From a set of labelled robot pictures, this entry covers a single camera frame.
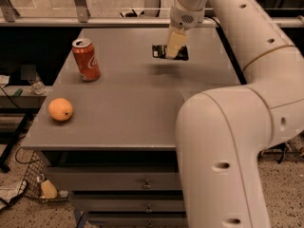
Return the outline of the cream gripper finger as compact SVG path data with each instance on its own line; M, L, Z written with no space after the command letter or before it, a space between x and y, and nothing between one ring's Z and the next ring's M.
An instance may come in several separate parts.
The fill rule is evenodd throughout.
M181 29L170 28L168 32L166 57L175 58L186 41L186 34Z

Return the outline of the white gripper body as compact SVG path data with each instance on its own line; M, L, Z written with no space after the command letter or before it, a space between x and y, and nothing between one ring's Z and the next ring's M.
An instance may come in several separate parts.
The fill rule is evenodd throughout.
M179 0L174 0L170 10L170 26L175 29L189 30L201 22L205 14L205 0L195 1L192 9L187 8Z

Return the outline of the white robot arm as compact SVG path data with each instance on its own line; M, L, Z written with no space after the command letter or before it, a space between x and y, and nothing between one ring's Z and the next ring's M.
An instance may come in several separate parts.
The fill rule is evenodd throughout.
M271 228L260 151L304 130L300 51L256 0L175 0L168 56L211 6L244 85L198 93L180 109L176 146L189 228Z

